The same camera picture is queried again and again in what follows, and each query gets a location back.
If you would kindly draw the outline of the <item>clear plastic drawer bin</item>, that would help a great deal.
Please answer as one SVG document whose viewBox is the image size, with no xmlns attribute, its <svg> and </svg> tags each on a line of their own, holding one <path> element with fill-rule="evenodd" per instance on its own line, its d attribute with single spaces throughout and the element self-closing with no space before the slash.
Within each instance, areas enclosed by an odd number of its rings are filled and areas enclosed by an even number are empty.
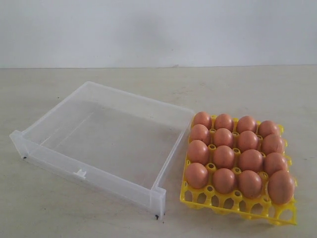
<svg viewBox="0 0 317 238">
<path fill-rule="evenodd" d="M 27 162 L 162 219 L 162 185 L 193 116 L 190 109 L 88 81 L 10 139 Z"/>
</svg>

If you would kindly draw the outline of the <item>yellow plastic egg tray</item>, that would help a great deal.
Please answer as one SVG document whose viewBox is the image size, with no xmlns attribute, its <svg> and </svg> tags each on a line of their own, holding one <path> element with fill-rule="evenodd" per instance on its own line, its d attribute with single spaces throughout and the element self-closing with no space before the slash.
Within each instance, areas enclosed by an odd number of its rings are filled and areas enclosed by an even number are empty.
<svg viewBox="0 0 317 238">
<path fill-rule="evenodd" d="M 215 213 L 218 214 L 229 214 L 229 213 L 236 213 L 239 214 L 242 218 L 252 220 L 252 219 L 267 219 L 270 223 L 274 225 L 288 225 L 288 224 L 296 224 L 296 206 L 295 206 L 295 198 L 294 195 L 292 199 L 282 205 L 277 205 L 273 203 L 268 195 L 267 191 L 267 184 L 269 180 L 268 174 L 264 171 L 264 163 L 262 169 L 257 173 L 262 180 L 262 191 L 261 194 L 254 199 L 248 199 L 243 196 L 242 192 L 239 190 L 238 187 L 238 177 L 242 173 L 240 168 L 238 167 L 238 159 L 242 152 L 237 148 L 237 138 L 240 135 L 236 131 L 236 125 L 238 120 L 237 118 L 233 118 L 234 121 L 234 129 L 231 132 L 234 138 L 233 147 L 231 148 L 235 155 L 235 164 L 232 169 L 236 178 L 235 188 L 231 193 L 228 194 L 221 194 L 216 191 L 213 186 L 213 174 L 218 168 L 212 162 L 213 153 L 216 150 L 216 146 L 213 144 L 212 139 L 213 135 L 216 131 L 214 128 L 214 122 L 217 116 L 211 116 L 212 119 L 212 127 L 209 129 L 211 135 L 211 143 L 207 145 L 209 150 L 209 162 L 205 166 L 209 173 L 208 184 L 200 189 L 192 188 L 187 181 L 185 180 L 185 170 L 186 168 L 192 163 L 186 154 L 185 165 L 184 165 L 184 172 L 183 172 L 183 179 L 181 184 L 181 192 L 180 192 L 180 201 L 185 203 L 190 208 L 201 209 L 201 208 L 209 208 L 213 210 Z M 258 127 L 262 123 L 262 121 L 257 121 L 257 130 L 256 135 L 259 139 L 259 146 L 257 151 L 259 151 L 263 156 L 263 161 L 266 155 L 261 151 L 261 144 L 264 138 L 258 135 Z M 283 126 L 277 124 L 280 129 L 280 136 L 284 132 Z M 287 147 L 287 141 L 284 139 L 285 142 L 285 149 Z M 289 156 L 286 155 L 285 150 L 282 154 L 288 163 L 290 168 L 292 161 Z"/>
</svg>

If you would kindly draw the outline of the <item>brown egg row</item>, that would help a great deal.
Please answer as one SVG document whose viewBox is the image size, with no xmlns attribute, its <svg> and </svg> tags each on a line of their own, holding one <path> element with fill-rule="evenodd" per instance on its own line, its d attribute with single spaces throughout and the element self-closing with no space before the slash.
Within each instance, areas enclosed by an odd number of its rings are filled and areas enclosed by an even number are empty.
<svg viewBox="0 0 317 238">
<path fill-rule="evenodd" d="M 275 172 L 280 170 L 288 171 L 289 166 L 286 158 L 277 152 L 270 153 L 266 155 L 264 159 L 264 171 L 270 177 Z"/>
</svg>

